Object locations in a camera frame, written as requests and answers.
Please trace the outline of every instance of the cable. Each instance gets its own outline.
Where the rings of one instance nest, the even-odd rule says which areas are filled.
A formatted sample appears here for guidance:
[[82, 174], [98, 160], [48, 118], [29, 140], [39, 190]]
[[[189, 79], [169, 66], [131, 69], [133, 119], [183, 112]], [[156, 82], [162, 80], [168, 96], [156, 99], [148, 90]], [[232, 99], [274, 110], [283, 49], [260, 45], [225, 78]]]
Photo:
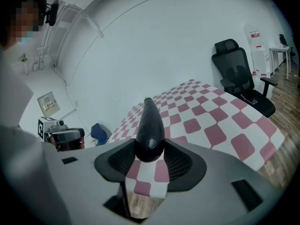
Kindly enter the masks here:
[[70, 99], [70, 96], [68, 95], [67, 83], [66, 83], [65, 79], [63, 79], [63, 78], [62, 78], [62, 77], [61, 77], [61, 76], [53, 69], [53, 66], [52, 66], [52, 70], [53, 70], [53, 72], [56, 73], [56, 75], [57, 75], [58, 77], [60, 77], [60, 78], [65, 82], [65, 85], [66, 85], [66, 86], [65, 86], [65, 89], [66, 89], [67, 97], [69, 98], [70, 103], [72, 104], [73, 109], [74, 109], [75, 113], [77, 114], [77, 116], [78, 116], [80, 122], [81, 122], [82, 125], [84, 126], [85, 130], [87, 130], [88, 132], [90, 132], [90, 131], [85, 127], [83, 121], [82, 121], [81, 118], [79, 117], [78, 112], [77, 112], [76, 108], [74, 107], [74, 105], [73, 105], [73, 103], [72, 103], [72, 100]]

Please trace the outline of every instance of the black office chair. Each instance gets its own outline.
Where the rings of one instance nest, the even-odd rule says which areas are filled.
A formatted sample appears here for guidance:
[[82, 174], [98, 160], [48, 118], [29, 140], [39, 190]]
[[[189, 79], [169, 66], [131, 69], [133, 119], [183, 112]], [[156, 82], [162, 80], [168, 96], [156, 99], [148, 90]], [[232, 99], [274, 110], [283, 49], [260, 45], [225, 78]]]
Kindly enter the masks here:
[[228, 39], [215, 44], [217, 54], [211, 58], [223, 79], [220, 81], [224, 91], [254, 107], [265, 117], [275, 112], [275, 106], [266, 98], [269, 85], [277, 86], [270, 78], [261, 77], [265, 82], [263, 94], [254, 89], [246, 52], [236, 41]]
[[[283, 34], [280, 34], [280, 35], [279, 35], [279, 40], [280, 40], [280, 43], [281, 43], [282, 45], [285, 45], [285, 46], [288, 47], [288, 45], [287, 45], [287, 43], [286, 43], [286, 39], [285, 39], [285, 37], [284, 37]], [[290, 47], [290, 48], [291, 48], [291, 51], [290, 51], [291, 62], [294, 63], [294, 64], [296, 64], [296, 63], [293, 61], [293, 57], [294, 57], [296, 54], [293, 52], [293, 47]]]

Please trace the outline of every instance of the black cone-shaped object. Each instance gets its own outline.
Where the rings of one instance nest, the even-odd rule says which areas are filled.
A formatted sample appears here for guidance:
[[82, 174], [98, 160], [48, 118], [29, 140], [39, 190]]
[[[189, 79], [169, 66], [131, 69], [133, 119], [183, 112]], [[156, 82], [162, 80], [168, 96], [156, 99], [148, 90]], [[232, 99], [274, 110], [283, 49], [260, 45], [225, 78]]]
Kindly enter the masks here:
[[135, 142], [135, 154], [143, 162], [157, 160], [164, 151], [165, 130], [163, 121], [151, 98], [144, 100]]

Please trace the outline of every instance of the pink and white checkered cloth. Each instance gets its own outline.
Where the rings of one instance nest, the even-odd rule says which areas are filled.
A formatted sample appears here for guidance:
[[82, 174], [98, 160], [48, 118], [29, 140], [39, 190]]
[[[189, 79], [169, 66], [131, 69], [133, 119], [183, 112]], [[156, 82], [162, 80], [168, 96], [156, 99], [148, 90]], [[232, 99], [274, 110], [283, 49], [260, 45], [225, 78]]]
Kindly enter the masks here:
[[[284, 141], [280, 130], [240, 99], [213, 86], [189, 80], [153, 98], [165, 137], [231, 154], [254, 170], [270, 159]], [[135, 138], [143, 103], [134, 106], [108, 143]], [[135, 161], [126, 177], [128, 191], [164, 198], [169, 183], [162, 156]]]

